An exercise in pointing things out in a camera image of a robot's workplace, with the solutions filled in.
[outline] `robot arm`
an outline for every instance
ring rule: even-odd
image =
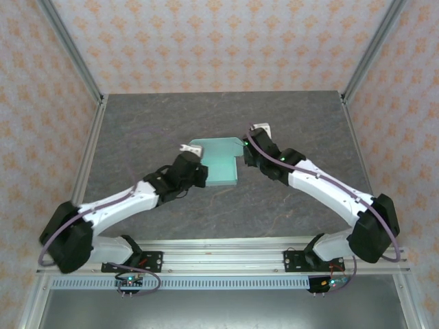
[[[40,242],[46,244],[68,220],[79,217],[47,250],[62,273],[79,269],[89,259],[100,263],[126,262],[138,249],[136,243],[129,236],[112,239],[98,236],[100,233],[138,212],[174,200],[192,186],[206,186],[208,169],[201,165],[202,148],[182,145],[180,150],[182,153],[172,165],[146,175],[135,188],[89,204],[74,206],[65,202],[59,205],[41,234]],[[136,260],[129,265],[136,265]]]
[[[282,167],[264,158],[244,137],[244,160],[249,167],[258,167],[272,180],[297,188],[334,210],[351,227],[335,234],[319,234],[305,248],[307,262],[318,267],[334,258],[356,255],[369,263],[375,263],[390,245],[390,238],[375,216],[359,201],[364,200],[386,221],[393,235],[399,233],[398,220],[392,200],[381,194],[378,198],[360,192],[342,183],[315,166],[312,161],[293,149],[280,151],[271,140],[267,123],[254,125],[250,137],[257,146],[271,158],[296,167],[296,170]],[[323,180],[331,178],[336,185]],[[340,186],[347,188],[357,198],[353,199]]]

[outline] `orange floral pattern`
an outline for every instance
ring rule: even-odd
[[[95,102],[37,1],[0,1],[0,31],[0,322],[17,328],[38,236],[71,196]]]
[[[55,3],[103,93],[170,93],[343,91],[391,0]]]
[[[408,258],[423,288],[423,305],[435,324],[439,323],[438,17],[435,1],[410,1],[350,104],[373,190],[395,202],[399,240],[410,249]]]

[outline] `teal cloth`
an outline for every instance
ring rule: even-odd
[[[236,157],[244,154],[243,143],[237,137],[194,139],[192,145],[203,146],[201,163],[209,168],[206,186],[236,185]]]

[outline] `wallpaper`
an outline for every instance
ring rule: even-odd
[[[38,237],[71,196],[94,111],[36,1],[0,1],[0,328],[18,325]]]
[[[374,192],[395,201],[423,305],[439,323],[439,6],[409,1],[350,103]]]
[[[55,0],[103,93],[343,91],[391,0]]]

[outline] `patterned wallpaper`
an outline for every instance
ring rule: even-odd
[[[18,325],[38,237],[71,196],[94,110],[36,1],[0,1],[0,328]]]
[[[55,0],[103,93],[343,91],[391,0]]]
[[[374,191],[391,195],[401,238],[439,323],[439,6],[406,5],[350,104]]]

